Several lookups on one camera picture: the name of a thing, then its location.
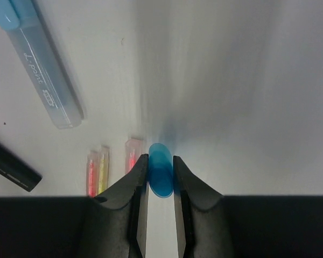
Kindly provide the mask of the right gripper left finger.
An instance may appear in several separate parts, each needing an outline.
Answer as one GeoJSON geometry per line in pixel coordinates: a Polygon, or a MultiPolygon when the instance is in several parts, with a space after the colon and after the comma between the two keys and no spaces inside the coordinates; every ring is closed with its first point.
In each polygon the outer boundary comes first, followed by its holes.
{"type": "Polygon", "coordinates": [[[0,197],[0,257],[144,257],[148,161],[96,197],[0,197]]]}

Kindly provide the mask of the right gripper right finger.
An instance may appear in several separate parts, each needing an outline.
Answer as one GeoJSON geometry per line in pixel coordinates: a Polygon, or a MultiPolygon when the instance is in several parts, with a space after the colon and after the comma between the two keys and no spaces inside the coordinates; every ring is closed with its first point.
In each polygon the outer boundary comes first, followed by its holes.
{"type": "Polygon", "coordinates": [[[173,158],[179,257],[323,257],[323,196],[223,195],[173,158]]]}

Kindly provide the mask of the black pink highlighter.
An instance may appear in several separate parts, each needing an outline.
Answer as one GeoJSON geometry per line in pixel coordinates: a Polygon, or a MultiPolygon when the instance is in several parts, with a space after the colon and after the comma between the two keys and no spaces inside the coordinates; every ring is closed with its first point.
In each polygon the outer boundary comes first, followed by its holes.
{"type": "Polygon", "coordinates": [[[0,175],[31,192],[42,180],[42,176],[0,144],[0,175]]]}

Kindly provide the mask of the thin red pen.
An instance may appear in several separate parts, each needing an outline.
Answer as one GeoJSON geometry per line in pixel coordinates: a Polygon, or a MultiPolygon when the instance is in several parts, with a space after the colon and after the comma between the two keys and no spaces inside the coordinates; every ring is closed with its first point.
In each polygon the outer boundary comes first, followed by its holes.
{"type": "Polygon", "coordinates": [[[91,151],[87,156],[87,195],[91,197],[97,195],[97,162],[97,152],[91,151]]]}

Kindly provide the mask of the yellow highlighter pen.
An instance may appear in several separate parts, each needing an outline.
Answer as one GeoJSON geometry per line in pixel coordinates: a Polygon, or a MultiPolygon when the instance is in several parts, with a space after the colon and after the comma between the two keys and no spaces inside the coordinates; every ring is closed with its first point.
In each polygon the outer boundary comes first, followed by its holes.
{"type": "Polygon", "coordinates": [[[99,151],[98,173],[97,193],[100,194],[104,192],[108,186],[109,148],[106,146],[101,146],[101,149],[99,151]]]}

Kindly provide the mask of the grey purple marker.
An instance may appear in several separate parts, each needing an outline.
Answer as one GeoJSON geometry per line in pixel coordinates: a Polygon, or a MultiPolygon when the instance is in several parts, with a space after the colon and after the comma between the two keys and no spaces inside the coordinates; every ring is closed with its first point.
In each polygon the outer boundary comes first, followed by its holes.
{"type": "Polygon", "coordinates": [[[132,138],[125,143],[125,174],[131,171],[139,157],[142,155],[142,152],[142,140],[132,138]]]}

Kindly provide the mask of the light blue highlighter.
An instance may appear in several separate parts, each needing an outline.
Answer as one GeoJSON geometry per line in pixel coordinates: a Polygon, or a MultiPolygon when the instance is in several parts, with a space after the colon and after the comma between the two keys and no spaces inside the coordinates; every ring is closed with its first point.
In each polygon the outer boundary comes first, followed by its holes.
{"type": "Polygon", "coordinates": [[[10,1],[19,20],[15,30],[5,31],[14,46],[52,123],[58,129],[81,124],[81,113],[32,1],[10,1]]]}

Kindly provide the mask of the light blue cap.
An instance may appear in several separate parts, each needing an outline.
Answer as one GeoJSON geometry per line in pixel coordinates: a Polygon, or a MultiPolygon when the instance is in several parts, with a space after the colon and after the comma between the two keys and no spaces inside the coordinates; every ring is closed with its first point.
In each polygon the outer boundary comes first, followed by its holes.
{"type": "Polygon", "coordinates": [[[0,0],[0,27],[5,31],[19,28],[20,20],[9,0],[0,0]]]}

